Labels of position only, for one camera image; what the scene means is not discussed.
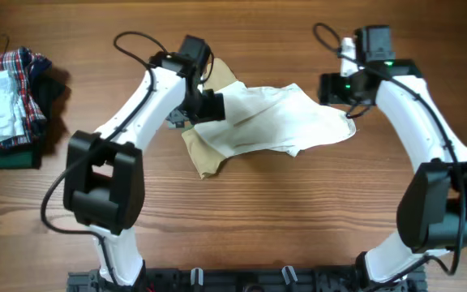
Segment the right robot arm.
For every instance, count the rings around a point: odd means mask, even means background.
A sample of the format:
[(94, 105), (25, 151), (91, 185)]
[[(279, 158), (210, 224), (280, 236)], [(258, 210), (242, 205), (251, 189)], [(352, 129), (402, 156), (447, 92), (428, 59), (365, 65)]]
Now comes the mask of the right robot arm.
[(358, 28), (328, 50), (341, 68), (321, 75), (320, 103), (346, 105), (348, 119), (380, 110), (413, 168), (396, 211), (396, 230), (357, 259), (359, 288), (377, 291), (404, 283), (445, 255), (452, 262), (443, 271), (454, 275), (467, 247), (467, 146), (436, 107), (415, 62), (396, 56), (389, 26)]

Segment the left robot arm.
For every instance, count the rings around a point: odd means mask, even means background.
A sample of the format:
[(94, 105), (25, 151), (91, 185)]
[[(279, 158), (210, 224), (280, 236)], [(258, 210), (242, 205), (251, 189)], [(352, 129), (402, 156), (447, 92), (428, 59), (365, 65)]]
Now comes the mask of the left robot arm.
[(185, 36), (176, 52), (162, 48), (142, 63), (141, 85), (108, 122), (71, 137), (63, 204), (93, 236), (100, 266), (70, 273), (67, 290), (147, 290), (134, 228), (145, 198), (144, 150), (164, 122), (225, 119), (223, 96), (201, 87), (212, 62), (210, 46), (195, 36)]

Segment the white and beige garment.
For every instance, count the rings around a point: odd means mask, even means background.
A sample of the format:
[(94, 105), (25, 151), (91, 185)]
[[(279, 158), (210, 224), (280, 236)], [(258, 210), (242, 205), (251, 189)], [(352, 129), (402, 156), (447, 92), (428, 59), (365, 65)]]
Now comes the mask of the white and beige garment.
[(202, 179), (216, 174), (228, 158), (272, 150), (296, 157), (308, 148), (336, 144), (357, 131), (345, 112), (319, 105), (297, 84), (248, 88), (217, 58), (207, 65), (205, 89), (223, 95), (225, 119), (202, 122), (182, 132)]

